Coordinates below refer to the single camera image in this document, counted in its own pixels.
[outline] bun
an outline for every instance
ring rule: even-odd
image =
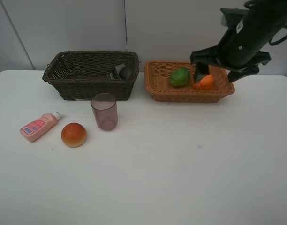
[[[85,128],[78,123],[67,124],[62,132],[62,141],[70,148],[77,148],[86,141],[87,133]]]

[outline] clear plastic cup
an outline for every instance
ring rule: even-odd
[[[98,94],[91,100],[97,125],[104,131],[113,130],[118,122],[115,97],[108,93]]]

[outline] brown wicker basket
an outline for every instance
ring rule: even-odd
[[[228,82],[226,71],[210,66],[214,75],[215,86],[212,90],[194,90],[191,86],[174,88],[169,84],[170,74],[179,68],[187,68],[195,73],[195,66],[188,62],[149,61],[145,65],[145,87],[153,99],[162,102],[217,102],[235,92],[232,83]]]
[[[131,69],[128,82],[110,79],[110,72],[120,64]],[[128,100],[139,73],[134,52],[70,51],[56,55],[44,72],[43,80],[64,100],[90,100],[100,93],[110,93],[116,100]]]

